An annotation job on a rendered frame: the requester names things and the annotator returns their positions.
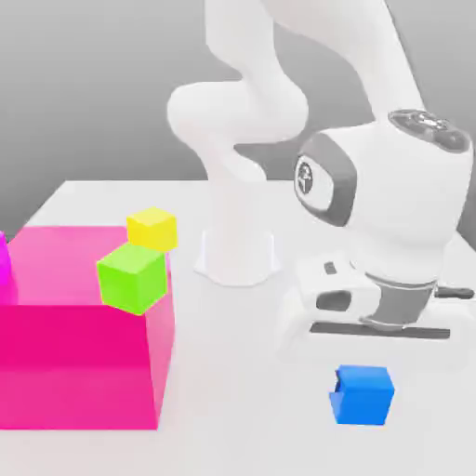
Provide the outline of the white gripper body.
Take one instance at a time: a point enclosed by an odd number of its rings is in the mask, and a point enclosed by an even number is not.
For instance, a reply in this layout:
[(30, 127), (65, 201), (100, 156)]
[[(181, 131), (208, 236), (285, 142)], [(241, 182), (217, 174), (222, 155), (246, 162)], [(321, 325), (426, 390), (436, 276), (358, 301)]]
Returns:
[(430, 312), (418, 326), (389, 331), (301, 316), (283, 326), (277, 345), (286, 356), (337, 365), (458, 366), (469, 357), (469, 319)]

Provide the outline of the small blue cube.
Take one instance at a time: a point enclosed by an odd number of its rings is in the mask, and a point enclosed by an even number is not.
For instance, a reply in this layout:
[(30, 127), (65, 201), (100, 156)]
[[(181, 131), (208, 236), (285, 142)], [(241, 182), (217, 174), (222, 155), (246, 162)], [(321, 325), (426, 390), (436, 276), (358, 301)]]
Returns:
[(394, 396), (386, 367), (343, 364), (329, 400), (338, 424), (383, 426)]

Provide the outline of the small yellow cube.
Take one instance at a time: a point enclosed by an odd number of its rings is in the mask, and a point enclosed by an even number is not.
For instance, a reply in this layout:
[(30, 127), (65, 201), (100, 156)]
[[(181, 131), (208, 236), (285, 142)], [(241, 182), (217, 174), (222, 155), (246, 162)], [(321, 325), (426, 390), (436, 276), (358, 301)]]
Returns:
[(169, 252), (178, 246), (176, 217), (155, 206), (126, 218), (128, 242), (159, 252)]

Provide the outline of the small green cube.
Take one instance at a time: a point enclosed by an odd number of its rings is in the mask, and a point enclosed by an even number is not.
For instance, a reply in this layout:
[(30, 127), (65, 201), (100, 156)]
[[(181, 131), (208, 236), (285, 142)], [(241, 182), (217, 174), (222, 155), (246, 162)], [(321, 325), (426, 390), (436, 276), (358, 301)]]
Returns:
[(97, 262), (102, 303), (142, 315), (168, 292), (165, 254), (125, 243)]

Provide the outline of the small magenta cube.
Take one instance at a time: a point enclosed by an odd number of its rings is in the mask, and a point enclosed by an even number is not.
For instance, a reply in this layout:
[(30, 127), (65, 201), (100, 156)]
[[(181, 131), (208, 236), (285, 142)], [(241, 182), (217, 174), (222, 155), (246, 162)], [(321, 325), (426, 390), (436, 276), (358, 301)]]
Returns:
[(12, 268), (11, 256), (7, 238), (0, 231), (0, 306), (15, 303), (18, 298), (18, 288)]

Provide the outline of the large pink box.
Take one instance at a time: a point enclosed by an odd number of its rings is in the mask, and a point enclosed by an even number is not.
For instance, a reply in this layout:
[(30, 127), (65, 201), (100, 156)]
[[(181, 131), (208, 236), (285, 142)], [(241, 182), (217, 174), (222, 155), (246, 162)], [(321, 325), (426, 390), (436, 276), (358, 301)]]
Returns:
[(173, 297), (136, 316), (104, 305), (113, 226), (31, 226), (0, 285), (0, 430), (156, 430), (175, 336)]

